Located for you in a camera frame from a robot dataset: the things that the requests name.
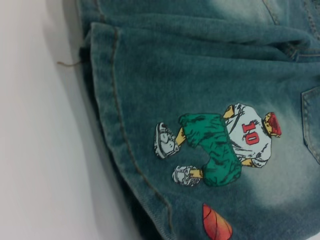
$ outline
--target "white sneaker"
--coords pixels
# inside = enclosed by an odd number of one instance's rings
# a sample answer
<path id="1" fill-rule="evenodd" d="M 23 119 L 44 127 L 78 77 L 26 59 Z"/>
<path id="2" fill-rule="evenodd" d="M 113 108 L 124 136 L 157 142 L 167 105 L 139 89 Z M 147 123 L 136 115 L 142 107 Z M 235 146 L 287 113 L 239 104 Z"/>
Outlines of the white sneaker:
<path id="1" fill-rule="evenodd" d="M 197 185 L 201 178 L 190 176 L 190 170 L 196 170 L 195 166 L 177 166 L 173 173 L 173 181 L 177 184 L 181 184 L 188 187 L 193 187 Z"/>
<path id="2" fill-rule="evenodd" d="M 176 141 L 176 136 L 163 122 L 158 123 L 154 135 L 155 154 L 159 158 L 165 159 L 179 152 L 179 150 L 180 147 Z"/>

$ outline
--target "pocket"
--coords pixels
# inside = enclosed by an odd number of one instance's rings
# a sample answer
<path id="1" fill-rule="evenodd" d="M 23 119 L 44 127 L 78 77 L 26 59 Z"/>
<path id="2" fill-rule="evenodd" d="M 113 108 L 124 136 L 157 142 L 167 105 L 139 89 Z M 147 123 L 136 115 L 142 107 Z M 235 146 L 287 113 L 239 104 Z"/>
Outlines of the pocket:
<path id="1" fill-rule="evenodd" d="M 320 164 L 320 87 L 302 93 L 304 143 Z"/>

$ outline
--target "white surface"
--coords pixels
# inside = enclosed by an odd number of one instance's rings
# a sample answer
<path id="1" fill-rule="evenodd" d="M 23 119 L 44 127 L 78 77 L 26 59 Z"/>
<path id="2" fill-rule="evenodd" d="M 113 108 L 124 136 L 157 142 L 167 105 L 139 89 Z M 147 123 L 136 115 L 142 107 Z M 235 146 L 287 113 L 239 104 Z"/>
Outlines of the white surface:
<path id="1" fill-rule="evenodd" d="M 0 30 L 0 239 L 139 239 L 80 68 L 56 64 L 78 60 L 75 1 L 5 1 Z"/>

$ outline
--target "jersey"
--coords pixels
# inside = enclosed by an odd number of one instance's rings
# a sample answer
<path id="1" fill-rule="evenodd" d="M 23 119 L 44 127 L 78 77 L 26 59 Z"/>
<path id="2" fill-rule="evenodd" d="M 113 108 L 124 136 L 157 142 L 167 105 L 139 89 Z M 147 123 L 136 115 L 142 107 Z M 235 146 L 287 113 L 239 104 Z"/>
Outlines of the jersey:
<path id="1" fill-rule="evenodd" d="M 252 159 L 255 166 L 263 167 L 271 156 L 271 137 L 256 111 L 243 104 L 234 106 L 234 115 L 225 120 L 233 150 L 242 162 Z"/>

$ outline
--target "blue denim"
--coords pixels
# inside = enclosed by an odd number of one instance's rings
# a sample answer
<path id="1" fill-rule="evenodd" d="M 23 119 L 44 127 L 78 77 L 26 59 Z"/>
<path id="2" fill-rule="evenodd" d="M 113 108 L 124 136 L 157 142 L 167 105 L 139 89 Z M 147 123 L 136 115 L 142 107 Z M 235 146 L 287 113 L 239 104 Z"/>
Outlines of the blue denim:
<path id="1" fill-rule="evenodd" d="M 163 239 L 210 239 L 204 204 L 230 224 L 232 240 L 320 232 L 320 1 L 78 3 L 84 76 L 106 146 Z M 225 186 L 176 184 L 176 166 L 200 169 L 209 157 L 184 146 L 159 159 L 157 123 L 178 133 L 180 116 L 223 115 L 236 103 L 276 113 L 282 135 L 267 164 L 243 166 Z"/>

